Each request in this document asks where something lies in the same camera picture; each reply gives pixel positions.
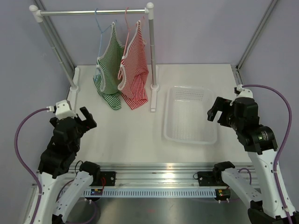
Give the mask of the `pink wire hanger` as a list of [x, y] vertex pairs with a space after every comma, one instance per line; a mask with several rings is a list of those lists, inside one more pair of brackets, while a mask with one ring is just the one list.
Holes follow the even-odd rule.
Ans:
[[118, 47], [118, 81], [119, 83], [132, 82], [136, 76], [148, 72], [146, 68], [145, 45], [146, 42], [142, 37], [142, 20], [135, 23], [135, 34], [129, 39], [131, 28], [127, 25], [127, 37], [125, 45]]

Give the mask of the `green striped tank top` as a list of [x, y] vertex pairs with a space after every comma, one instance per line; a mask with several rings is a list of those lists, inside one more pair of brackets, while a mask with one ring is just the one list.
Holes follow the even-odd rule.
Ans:
[[97, 93], [113, 110], [121, 109], [118, 73], [123, 52], [124, 45], [117, 36], [116, 24], [113, 22], [109, 43], [103, 55], [97, 57], [96, 73], [93, 76]]

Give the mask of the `red striped tank top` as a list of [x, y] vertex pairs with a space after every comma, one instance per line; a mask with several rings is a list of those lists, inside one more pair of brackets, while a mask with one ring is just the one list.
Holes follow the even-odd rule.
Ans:
[[118, 90], [131, 110], [148, 102], [145, 89], [149, 70], [145, 53], [146, 42], [142, 36], [142, 21], [135, 25], [132, 40], [125, 47], [118, 74]]

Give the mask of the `blue wire hanger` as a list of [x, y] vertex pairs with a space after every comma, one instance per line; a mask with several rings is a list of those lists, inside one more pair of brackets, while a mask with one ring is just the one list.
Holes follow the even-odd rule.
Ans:
[[[94, 15], [95, 15], [95, 20], [96, 20], [96, 23], [97, 23], [97, 27], [100, 31], [100, 46], [99, 46], [99, 51], [98, 51], [98, 57], [100, 57], [100, 51], [101, 51], [101, 46], [102, 46], [102, 38], [103, 38], [103, 34], [109, 29], [111, 28], [112, 25], [109, 25], [106, 29], [102, 29], [100, 27], [100, 24], [99, 24], [99, 21], [97, 19], [97, 8], [95, 8], [94, 10]], [[96, 72], [95, 72], [95, 75], [94, 75], [94, 79], [95, 81], [97, 81], [99, 79], [99, 75], [100, 75], [100, 66], [98, 65], [98, 59], [96, 60]]]

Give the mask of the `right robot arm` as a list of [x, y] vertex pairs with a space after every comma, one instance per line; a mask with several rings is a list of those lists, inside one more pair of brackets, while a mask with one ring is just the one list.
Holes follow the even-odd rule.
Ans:
[[212, 180], [227, 184], [248, 209], [253, 224], [297, 224], [299, 213], [287, 197], [278, 165], [274, 164], [277, 143], [274, 132], [259, 123], [258, 104], [253, 98], [241, 97], [234, 101], [217, 97], [207, 112], [213, 121], [221, 112], [218, 123], [232, 128], [238, 141], [254, 166], [260, 191], [256, 191], [229, 162], [214, 165]]

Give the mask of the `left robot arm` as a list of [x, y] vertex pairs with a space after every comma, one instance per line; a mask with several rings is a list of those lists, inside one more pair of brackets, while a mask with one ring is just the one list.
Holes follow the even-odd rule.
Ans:
[[30, 224], [64, 224], [84, 190], [90, 185], [97, 185], [101, 180], [100, 165], [85, 161], [70, 187], [60, 198], [57, 197], [80, 149], [80, 139], [97, 126], [85, 107], [81, 107], [80, 111], [85, 120], [81, 120], [78, 115], [50, 119], [54, 126], [53, 136], [41, 155], [38, 167], [40, 183], [34, 198], [37, 207], [31, 208], [28, 214]]

